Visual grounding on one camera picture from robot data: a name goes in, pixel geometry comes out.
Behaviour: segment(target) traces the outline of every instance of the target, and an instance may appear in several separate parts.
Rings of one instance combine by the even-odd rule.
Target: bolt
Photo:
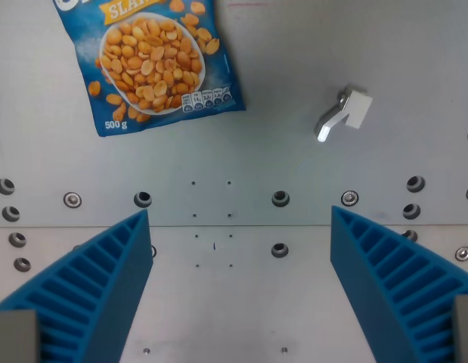
[[[358,193],[355,191],[345,191],[341,196],[343,206],[354,206],[358,202]]]
[[[457,261],[467,261],[468,260],[468,247],[461,247],[455,253],[455,259]]]

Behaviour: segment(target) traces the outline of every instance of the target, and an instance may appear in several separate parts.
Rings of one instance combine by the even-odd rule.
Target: nutrition label
[[[203,110],[204,108],[211,108],[223,102],[232,99],[230,87],[204,89],[181,96],[181,107],[183,112],[191,112],[193,110]]]

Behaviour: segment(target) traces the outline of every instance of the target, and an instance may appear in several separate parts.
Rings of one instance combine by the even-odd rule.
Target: bowl of peanuts
[[[104,74],[121,97],[147,115],[181,107],[181,96],[200,89],[205,60],[194,37],[177,21],[138,13],[112,25],[99,51]]]

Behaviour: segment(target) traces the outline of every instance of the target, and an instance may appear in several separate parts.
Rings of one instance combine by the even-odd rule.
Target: white bowl
[[[200,51],[200,47],[198,46],[198,44],[195,41],[194,37],[191,36],[191,34],[188,32],[188,30],[186,30],[184,28],[184,26],[182,26],[175,19],[170,19],[169,17],[164,17],[163,15],[159,15],[159,14],[155,14],[155,13],[137,13],[137,14],[133,15],[132,17],[128,17],[128,18],[124,19],[124,21],[132,23],[135,19],[137,19],[139,17],[146,17],[147,19],[152,19],[153,18],[158,22],[162,22],[164,20],[171,20],[181,29],[182,35],[188,37],[191,40],[191,47],[192,47],[192,49],[196,50],[197,53],[199,54],[199,59],[200,59],[200,62],[202,64],[202,70],[198,75],[198,78],[199,78],[200,82],[194,89],[194,91],[198,91],[200,89],[200,87],[202,86],[203,80],[205,79],[205,60],[203,59],[203,54]],[[107,33],[111,29],[119,28],[119,23],[115,23],[112,26],[110,26],[107,29],[107,31],[105,32],[105,34],[103,35],[103,38],[102,38],[101,44],[100,44],[100,48],[99,48],[99,58],[101,58],[101,56],[104,54],[103,52],[104,52],[104,45],[106,44]],[[124,99],[124,101],[127,102],[128,104],[130,104],[131,106],[133,106],[136,110],[138,110],[138,111],[140,111],[142,113],[146,113],[147,115],[151,115],[151,116],[161,116],[161,115],[166,115],[167,113],[175,112],[176,110],[181,108],[181,106],[177,107],[177,108],[169,108],[168,110],[163,110],[161,112],[155,112],[155,111],[153,111],[151,109],[140,110],[137,104],[132,104],[131,102],[129,102],[128,98],[126,97],[125,92],[121,91],[120,89],[118,89],[116,87],[116,83],[115,83],[114,79],[111,78],[111,76],[109,74],[109,71],[106,68],[104,68],[103,65],[101,65],[101,67],[103,68],[103,71],[107,74],[107,78],[110,79],[111,83],[114,85],[114,87],[116,88],[118,93],[121,95],[121,97]]]

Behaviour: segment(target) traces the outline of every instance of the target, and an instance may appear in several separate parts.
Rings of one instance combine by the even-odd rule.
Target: snack bag
[[[213,0],[54,0],[100,136],[245,110]]]

